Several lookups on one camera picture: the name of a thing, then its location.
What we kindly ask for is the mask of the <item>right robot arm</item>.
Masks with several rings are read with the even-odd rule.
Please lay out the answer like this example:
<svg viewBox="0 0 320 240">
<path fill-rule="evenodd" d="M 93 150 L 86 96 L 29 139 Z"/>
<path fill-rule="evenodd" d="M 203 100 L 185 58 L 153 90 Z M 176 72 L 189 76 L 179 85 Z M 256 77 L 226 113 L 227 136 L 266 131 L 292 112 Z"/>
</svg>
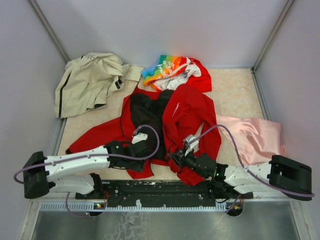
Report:
<svg viewBox="0 0 320 240">
<path fill-rule="evenodd" d="M 254 193 L 274 191 L 300 201 L 311 201 L 314 197 L 311 167 L 282 155 L 273 155 L 269 162 L 245 166 L 220 164 L 206 153 L 195 156 L 184 150 L 168 156 L 179 168 L 186 167 L 208 179 L 216 199 L 238 195 L 251 198 Z"/>
</svg>

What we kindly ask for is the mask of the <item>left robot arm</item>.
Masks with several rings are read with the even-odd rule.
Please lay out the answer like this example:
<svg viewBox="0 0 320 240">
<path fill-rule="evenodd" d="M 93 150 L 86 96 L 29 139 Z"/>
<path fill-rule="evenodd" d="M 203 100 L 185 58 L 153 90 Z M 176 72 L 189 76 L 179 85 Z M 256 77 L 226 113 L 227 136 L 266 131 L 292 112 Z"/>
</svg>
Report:
<svg viewBox="0 0 320 240">
<path fill-rule="evenodd" d="M 104 186 L 96 173 L 80 176 L 81 172 L 106 168 L 142 171 L 151 149 L 146 140 L 136 143 L 112 141 L 94 149 L 63 156 L 44 156 L 38 151 L 23 167 L 26 199 L 37 199 L 49 192 L 79 193 L 97 199 Z"/>
</svg>

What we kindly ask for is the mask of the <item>red jacket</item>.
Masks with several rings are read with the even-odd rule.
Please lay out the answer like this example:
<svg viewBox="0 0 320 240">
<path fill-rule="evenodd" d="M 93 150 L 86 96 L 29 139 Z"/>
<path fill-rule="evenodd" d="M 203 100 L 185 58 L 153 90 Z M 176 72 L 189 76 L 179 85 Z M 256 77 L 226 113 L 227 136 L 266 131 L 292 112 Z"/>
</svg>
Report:
<svg viewBox="0 0 320 240">
<path fill-rule="evenodd" d="M 195 87 L 180 85 L 176 90 L 150 92 L 136 88 L 124 98 L 121 115 L 89 129 L 67 149 L 73 154 L 97 148 L 111 141 L 128 142 L 140 125 L 153 127 L 159 135 L 158 152 L 146 161 L 143 171 L 127 170 L 133 179 L 152 177 L 151 165 L 169 166 L 170 170 L 186 185 L 197 185 L 204 177 L 190 167 L 179 168 L 168 157 L 179 151 L 183 140 L 194 135 L 199 128 L 205 132 L 217 124 L 214 102 Z"/>
</svg>

